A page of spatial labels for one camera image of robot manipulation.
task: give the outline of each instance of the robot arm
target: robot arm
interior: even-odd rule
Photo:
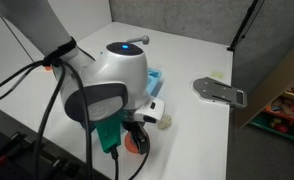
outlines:
[[[71,41],[47,0],[0,0],[0,15],[13,23],[45,56]],[[88,99],[90,120],[96,122],[98,133],[117,128],[119,131],[117,123],[113,128],[107,127],[110,123],[104,124],[119,110],[126,114],[121,118],[126,122],[157,122],[163,116],[165,104],[147,94],[147,60],[139,47],[125,42],[112,43],[101,58],[94,61],[76,46],[60,59],[78,71]],[[60,69],[53,69],[59,77]],[[65,112],[71,119],[82,122],[78,86],[71,72],[67,71],[66,77],[60,91]]]

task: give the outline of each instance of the white object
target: white object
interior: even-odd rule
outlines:
[[[0,18],[0,82],[31,62]]]
[[[148,103],[145,103],[134,113],[134,119],[140,122],[159,123],[165,112],[165,102],[150,96]]]
[[[167,104],[173,124],[160,131],[146,123],[151,140],[150,156],[137,176],[139,180],[226,178],[229,106],[199,100],[192,82],[218,71],[220,79],[231,84],[232,56],[227,46],[171,35],[149,29],[111,23],[78,44],[98,58],[107,44],[148,35],[148,46],[137,43],[148,57],[148,66],[163,72],[158,98]],[[46,104],[56,86],[52,72],[39,68],[0,102],[0,109],[33,130],[38,126]],[[80,125],[70,120],[58,98],[50,115],[45,137],[85,161],[85,136]],[[114,178],[114,161],[102,152],[97,133],[93,133],[94,168]],[[142,162],[122,145],[118,148],[120,179],[128,179]]]
[[[111,23],[109,1],[48,0],[48,2],[68,34],[76,41],[84,39]],[[6,22],[34,61],[44,58],[44,55],[14,25],[7,20]]]
[[[0,15],[15,24],[46,57],[50,57],[51,53],[71,41],[68,32],[45,0],[37,2],[0,0]],[[68,62],[79,73],[87,94],[92,121],[107,118],[123,108],[123,105],[124,109],[132,111],[148,103],[146,56],[135,45],[128,44],[126,48],[122,46],[124,46],[122,43],[108,45],[108,50],[97,62],[80,51],[77,46],[69,49],[69,52],[65,52],[63,56],[56,57]],[[53,69],[55,75],[59,77],[61,69]],[[80,98],[77,95],[79,87],[71,72],[67,71],[66,74],[67,77],[60,89],[64,109],[71,119],[84,121],[84,107],[81,107]],[[118,86],[121,94],[115,95],[112,91],[117,87],[111,87],[110,84]],[[106,89],[109,89],[109,94],[104,92]],[[126,94],[124,97],[126,104],[115,99],[115,96],[123,94]]]
[[[162,130],[169,127],[172,124],[171,117],[165,114],[158,124],[158,129]]]

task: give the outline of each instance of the blue object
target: blue object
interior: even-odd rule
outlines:
[[[148,94],[151,94],[153,92],[157,83],[160,80],[161,75],[162,75],[161,71],[158,71],[158,70],[152,69],[152,68],[148,68],[148,84],[147,84]]]
[[[280,107],[278,107],[278,106],[273,106],[273,107],[271,107],[271,110],[272,110],[272,111],[279,111],[279,110],[280,110]]]

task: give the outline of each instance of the orange object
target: orange object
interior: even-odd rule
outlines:
[[[265,108],[267,111],[271,111],[271,105],[267,105],[266,108]]]
[[[52,68],[50,66],[45,66],[46,71],[51,71]]]
[[[136,144],[131,140],[131,133],[128,132],[125,136],[125,146],[129,152],[138,154],[138,148]]]

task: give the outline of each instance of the black cable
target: black cable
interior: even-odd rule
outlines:
[[[21,68],[20,70],[18,70],[16,73],[14,73],[13,75],[11,75],[9,78],[7,78],[6,80],[4,80],[3,82],[0,83],[0,87],[2,87],[3,85],[5,85],[6,83],[8,83],[10,80],[14,79],[16,76],[18,76],[19,74],[21,74],[22,72],[24,72],[25,70],[34,67],[35,65],[40,65],[42,64],[43,61],[36,61],[34,63],[28,64],[27,66]]]
[[[46,124],[47,124],[48,117],[49,117],[49,114],[51,112],[51,109],[52,109],[52,107],[53,107],[53,105],[55,103],[57,95],[58,95],[58,93],[60,91],[60,88],[61,88],[61,86],[63,84],[63,81],[65,79],[66,69],[62,65],[60,67],[62,69],[62,73],[61,73],[61,76],[59,78],[56,89],[54,90],[53,95],[51,96],[50,101],[49,101],[49,103],[47,105],[47,108],[46,108],[46,110],[44,112],[43,118],[42,118],[40,126],[39,126],[39,130],[38,130],[38,133],[37,133],[36,143],[35,143],[35,146],[34,146],[34,179],[35,180],[39,179],[39,154],[40,154],[40,150],[41,150],[41,141],[42,141],[42,138],[43,138],[45,127],[46,127]]]
[[[233,52],[235,51],[235,48],[236,48],[235,44],[237,43],[240,35],[243,33],[244,28],[246,27],[251,15],[253,14],[253,12],[254,12],[254,10],[255,10],[255,8],[257,6],[258,1],[259,0],[253,0],[253,2],[251,3],[251,5],[248,8],[247,13],[246,13],[243,21],[241,22],[241,24],[240,24],[240,26],[239,26],[239,28],[238,28],[238,30],[237,30],[234,38],[233,38],[233,41],[231,42],[230,46],[227,48],[228,51],[233,51]]]
[[[248,28],[246,29],[246,32],[244,33],[244,35],[242,35],[243,36],[243,39],[245,38],[245,36],[246,36],[247,32],[249,31],[249,29],[251,28],[251,26],[253,25],[253,23],[254,23],[257,15],[258,15],[260,9],[263,7],[264,3],[265,3],[265,0],[263,0],[263,2],[260,4],[260,6],[259,6],[259,8],[257,10],[257,13],[255,14],[253,20],[250,22],[250,24],[249,24]]]
[[[119,163],[118,163],[118,159],[115,159],[115,180],[119,180]]]
[[[4,99],[6,96],[8,96],[11,92],[13,92],[16,87],[28,76],[28,74],[33,71],[35,68],[37,68],[38,66],[40,66],[40,64],[35,65],[34,67],[30,68],[25,74],[23,74],[18,81],[2,96],[0,96],[0,100]]]
[[[254,21],[255,21],[257,15],[258,15],[260,9],[263,7],[264,3],[265,3],[265,0],[263,0],[263,2],[260,4],[260,6],[259,6],[259,8],[258,8],[258,10],[257,10],[257,13],[255,14],[253,20],[250,22],[250,24],[249,24],[248,28],[246,29],[245,33],[244,33],[243,35],[240,36],[240,39],[239,39],[239,40],[237,41],[237,43],[235,44],[235,47],[236,47],[236,46],[237,46],[237,45],[238,45],[243,39],[246,38],[246,35],[247,35],[249,29],[250,29],[251,26],[253,25],[253,23],[254,23]]]
[[[148,145],[148,151],[146,152],[146,155],[144,157],[143,162],[140,164],[139,168],[136,170],[136,172],[128,179],[128,180],[133,180],[141,171],[141,169],[144,167],[147,159],[148,159],[148,155],[149,155],[149,151],[150,151],[150,141],[149,141],[149,137],[147,136],[147,145]]]
[[[111,157],[115,160],[115,180],[119,179],[118,152],[116,146],[110,148]]]
[[[17,40],[17,42],[19,43],[19,45],[23,48],[23,50],[25,51],[25,53],[28,55],[28,57],[30,58],[30,60],[32,62],[35,62],[33,60],[33,58],[30,56],[30,54],[28,53],[28,51],[26,50],[26,48],[23,46],[23,44],[20,42],[20,40],[18,39],[18,37],[16,36],[16,34],[13,32],[13,30],[10,28],[10,26],[7,24],[7,22],[5,21],[5,19],[0,16],[1,20],[4,21],[5,25],[7,26],[7,28],[9,29],[9,31],[11,32],[11,34],[15,37],[15,39]]]
[[[87,103],[87,98],[85,94],[85,89],[83,86],[83,83],[81,81],[81,78],[77,71],[67,62],[61,61],[63,65],[68,67],[72,73],[74,74],[78,87],[79,87],[79,94],[80,96],[83,97],[83,109],[84,109],[84,114],[85,114],[85,130],[86,130],[86,164],[87,164],[87,179],[92,180],[93,179],[93,160],[92,160],[92,146],[91,146],[91,131],[90,131],[90,122],[89,122],[89,112],[88,112],[88,103]]]
[[[84,51],[83,49],[81,49],[79,46],[77,46],[77,47],[78,47],[78,49],[80,49],[81,52],[83,52],[85,55],[87,55],[88,57],[90,57],[93,61],[96,61],[96,59],[93,56],[91,56],[90,54],[88,54],[86,51]]]

